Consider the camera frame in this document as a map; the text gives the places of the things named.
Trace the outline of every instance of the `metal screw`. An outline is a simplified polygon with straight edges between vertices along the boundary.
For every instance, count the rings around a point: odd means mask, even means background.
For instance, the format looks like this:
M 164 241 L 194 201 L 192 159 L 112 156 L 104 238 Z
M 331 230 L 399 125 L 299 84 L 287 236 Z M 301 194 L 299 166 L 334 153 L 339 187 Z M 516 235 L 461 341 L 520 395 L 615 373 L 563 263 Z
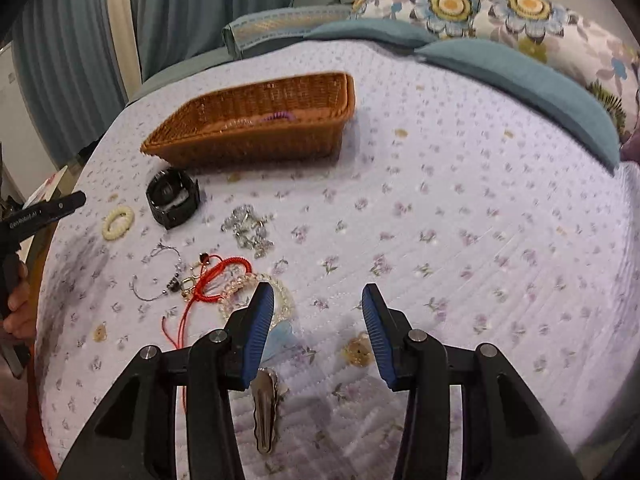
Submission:
M 426 341 L 427 333 L 424 330 L 420 330 L 419 328 L 414 328 L 409 330 L 409 339 L 411 341 L 415 341 L 417 343 L 421 343 L 422 341 Z
M 226 339 L 226 332 L 221 328 L 214 330 L 209 334 L 209 341 L 212 343 L 222 343 Z
M 157 353 L 158 353 L 158 350 L 156 349 L 156 347 L 149 345 L 149 346 L 145 346 L 140 351 L 140 357 L 142 357 L 143 359 L 151 359 Z
M 480 353 L 484 357 L 496 357 L 498 355 L 498 349 L 495 346 L 490 345 L 489 343 L 484 343 L 480 347 Z

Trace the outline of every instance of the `quilted mattress cover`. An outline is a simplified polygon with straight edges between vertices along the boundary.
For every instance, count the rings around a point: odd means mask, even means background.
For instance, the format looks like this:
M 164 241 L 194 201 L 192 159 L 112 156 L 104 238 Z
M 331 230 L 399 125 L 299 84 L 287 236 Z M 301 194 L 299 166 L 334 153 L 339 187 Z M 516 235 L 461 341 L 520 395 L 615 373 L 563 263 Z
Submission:
M 308 72 L 353 75 L 356 113 L 337 164 L 195 176 L 203 203 L 165 231 L 145 199 L 165 164 L 139 152 L 143 139 L 194 96 Z M 86 205 L 57 228 L 38 313 L 36 373 L 42 421 L 60 466 L 101 397 L 137 350 L 171 345 L 182 300 L 157 291 L 170 254 L 242 255 L 220 225 L 250 203 L 273 250 L 253 260 L 277 275 L 296 305 L 296 344 L 269 364 L 283 401 L 279 438 L 255 447 L 253 401 L 232 393 L 247 478 L 390 478 L 406 395 L 374 363 L 348 364 L 342 349 L 365 330 L 362 287 L 378 284 L 389 307 L 441 342 L 493 342 L 537 395 L 572 449 L 596 428 L 640 348 L 640 237 L 635 165 L 607 174 L 558 126 L 492 88 L 361 41 L 305 42 L 212 68 L 126 108 L 84 168 Z M 120 240 L 102 239 L 118 204 L 135 220 Z M 249 291 L 239 294 L 246 301 Z M 104 324 L 106 338 L 93 338 Z M 214 305 L 194 307 L 188 343 L 224 325 Z M 460 398 L 452 392 L 450 478 L 460 474 Z M 187 477 L 184 414 L 177 407 L 178 478 Z

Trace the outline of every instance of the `wicker basket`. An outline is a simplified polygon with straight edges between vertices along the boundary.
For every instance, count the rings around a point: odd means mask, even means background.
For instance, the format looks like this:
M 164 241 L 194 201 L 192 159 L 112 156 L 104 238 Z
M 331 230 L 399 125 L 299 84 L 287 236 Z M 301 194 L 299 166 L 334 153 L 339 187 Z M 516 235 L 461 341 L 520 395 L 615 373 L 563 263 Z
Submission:
M 353 79 L 339 72 L 228 88 L 178 108 L 140 151 L 178 168 L 335 156 L 354 108 Z

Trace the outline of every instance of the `watch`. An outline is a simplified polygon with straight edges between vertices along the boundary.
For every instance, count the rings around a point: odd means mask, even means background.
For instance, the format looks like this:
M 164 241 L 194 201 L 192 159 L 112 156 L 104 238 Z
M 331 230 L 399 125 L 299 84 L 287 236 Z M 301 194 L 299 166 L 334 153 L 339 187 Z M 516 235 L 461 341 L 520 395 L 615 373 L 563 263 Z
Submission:
M 184 224 L 200 205 L 198 181 L 183 170 L 167 168 L 146 188 L 146 199 L 156 222 L 167 229 Z

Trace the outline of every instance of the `floral pillow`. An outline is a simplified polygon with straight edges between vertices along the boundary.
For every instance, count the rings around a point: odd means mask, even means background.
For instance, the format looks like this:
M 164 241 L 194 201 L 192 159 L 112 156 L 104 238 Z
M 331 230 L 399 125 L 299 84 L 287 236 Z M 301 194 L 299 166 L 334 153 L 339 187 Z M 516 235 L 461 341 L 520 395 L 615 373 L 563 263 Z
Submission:
M 441 38 L 472 36 L 480 0 L 356 0 L 352 18 L 404 20 Z
M 638 53 L 597 23 L 549 0 L 481 0 L 472 27 L 478 38 L 509 45 L 584 86 L 621 143 L 638 126 Z

